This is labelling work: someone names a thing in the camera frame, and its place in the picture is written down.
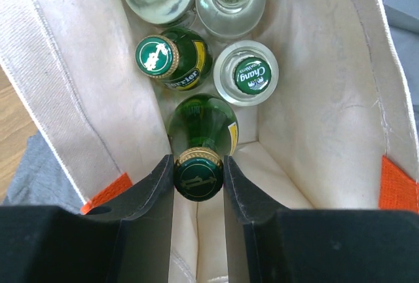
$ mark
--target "tote bag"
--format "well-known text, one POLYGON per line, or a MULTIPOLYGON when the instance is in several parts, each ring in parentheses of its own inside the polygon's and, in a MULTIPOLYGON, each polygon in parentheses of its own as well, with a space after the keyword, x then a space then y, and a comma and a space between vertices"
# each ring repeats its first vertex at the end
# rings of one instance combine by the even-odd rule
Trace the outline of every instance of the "tote bag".
MULTIPOLYGON (((185 95, 139 73, 136 45, 156 29, 123 0, 0 8, 1 65, 84 211, 170 153, 165 122, 185 95)), ((417 133, 381 0, 267 0, 251 36, 277 57, 280 80, 265 103, 234 108, 244 174, 290 208, 416 210, 417 133)), ((171 282, 228 281, 222 197, 176 194, 171 282)))

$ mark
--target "orange strap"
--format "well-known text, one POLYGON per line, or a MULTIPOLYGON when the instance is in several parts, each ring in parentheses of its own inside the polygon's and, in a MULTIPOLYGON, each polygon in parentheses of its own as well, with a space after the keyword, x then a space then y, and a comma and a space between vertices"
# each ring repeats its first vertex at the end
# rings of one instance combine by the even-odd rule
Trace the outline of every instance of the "orange strap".
POLYGON ((82 208, 81 212, 86 214, 91 209, 100 206, 101 204, 115 198, 128 188, 132 187, 132 182, 127 173, 123 173, 120 178, 115 180, 111 185, 107 186, 104 190, 99 192, 96 196, 87 202, 82 208))
POLYGON ((419 185, 385 156, 381 166, 380 209, 419 213, 419 185))

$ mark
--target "bottle cap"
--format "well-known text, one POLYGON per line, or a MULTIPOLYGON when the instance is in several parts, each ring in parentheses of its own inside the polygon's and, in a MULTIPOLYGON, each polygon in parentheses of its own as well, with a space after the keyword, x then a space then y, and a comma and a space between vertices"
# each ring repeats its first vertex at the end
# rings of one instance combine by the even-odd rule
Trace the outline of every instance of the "bottle cap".
POLYGON ((269 64, 259 57, 249 57, 234 70, 234 82, 240 91, 249 95, 260 94, 268 88, 272 79, 269 64))
POLYGON ((223 186, 223 162, 206 147, 188 149, 176 161, 174 183, 185 198, 208 200, 223 186))
POLYGON ((152 35, 137 46, 137 65, 151 78, 162 79, 171 75, 179 65, 179 51, 167 37, 152 35))

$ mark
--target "green glass bottle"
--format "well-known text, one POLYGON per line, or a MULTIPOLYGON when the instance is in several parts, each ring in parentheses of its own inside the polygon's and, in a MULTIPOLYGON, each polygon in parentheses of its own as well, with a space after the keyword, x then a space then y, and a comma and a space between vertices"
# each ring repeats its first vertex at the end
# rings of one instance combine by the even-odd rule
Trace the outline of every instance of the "green glass bottle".
POLYGON ((168 88, 192 90, 210 75, 213 58, 204 39, 186 28, 171 28, 138 44, 137 65, 168 88))
POLYGON ((232 108, 216 96, 191 96, 174 111, 168 135, 176 159, 176 189, 193 201, 213 197, 223 185, 221 158, 232 155, 238 141, 232 108))

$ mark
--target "wooden floor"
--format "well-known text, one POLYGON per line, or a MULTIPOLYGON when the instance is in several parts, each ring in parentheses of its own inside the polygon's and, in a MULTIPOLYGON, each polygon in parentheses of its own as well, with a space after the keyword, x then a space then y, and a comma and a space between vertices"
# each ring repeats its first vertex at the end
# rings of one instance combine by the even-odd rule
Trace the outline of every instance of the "wooden floor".
POLYGON ((0 68, 0 202, 36 126, 0 68))

